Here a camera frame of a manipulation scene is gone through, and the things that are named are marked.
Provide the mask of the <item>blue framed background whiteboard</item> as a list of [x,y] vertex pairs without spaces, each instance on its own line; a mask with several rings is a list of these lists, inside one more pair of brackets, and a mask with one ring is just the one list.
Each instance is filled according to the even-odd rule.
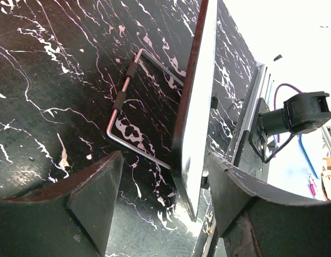
[[322,135],[320,132],[302,134],[299,136],[299,144],[303,151],[312,174],[316,179],[321,178],[322,173]]

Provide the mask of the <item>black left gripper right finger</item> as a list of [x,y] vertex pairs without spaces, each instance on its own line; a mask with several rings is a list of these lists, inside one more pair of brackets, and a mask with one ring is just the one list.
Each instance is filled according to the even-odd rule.
[[279,189],[214,153],[207,166],[228,256],[331,256],[331,201]]

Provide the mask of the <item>small white whiteboard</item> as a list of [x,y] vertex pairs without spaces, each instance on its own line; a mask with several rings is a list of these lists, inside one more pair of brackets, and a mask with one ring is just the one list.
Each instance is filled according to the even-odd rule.
[[[218,1],[202,1],[191,46],[185,80],[179,80],[146,49],[140,49],[130,63],[122,90],[118,92],[113,113],[106,128],[107,136],[122,146],[159,164],[171,172],[184,206],[192,221],[196,221],[204,170],[206,138],[214,81]],[[138,68],[141,56],[147,57],[182,86],[182,94],[173,131],[170,163],[142,151],[115,136],[111,130],[126,99],[126,91]]]

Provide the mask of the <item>pink capped background marker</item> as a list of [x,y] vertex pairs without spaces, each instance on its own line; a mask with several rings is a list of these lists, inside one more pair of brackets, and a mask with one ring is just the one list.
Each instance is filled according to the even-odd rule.
[[314,180],[309,177],[309,181],[310,181],[310,190],[311,190],[311,193],[313,196],[316,196],[316,191],[315,191],[315,183],[314,183]]

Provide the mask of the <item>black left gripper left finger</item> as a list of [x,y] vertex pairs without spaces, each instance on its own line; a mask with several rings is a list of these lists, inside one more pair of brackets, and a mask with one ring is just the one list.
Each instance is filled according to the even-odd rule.
[[104,256],[123,164],[115,151],[57,183],[0,200],[0,256]]

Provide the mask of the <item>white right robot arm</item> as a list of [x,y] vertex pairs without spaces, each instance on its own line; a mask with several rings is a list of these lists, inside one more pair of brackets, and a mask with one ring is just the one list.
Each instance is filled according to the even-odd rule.
[[[324,91],[298,93],[284,101],[283,108],[273,111],[260,98],[249,135],[249,144],[260,160],[269,163],[295,136],[311,133],[331,120],[328,97],[330,95]],[[287,132],[290,133],[289,138],[270,156],[266,156],[268,138]]]

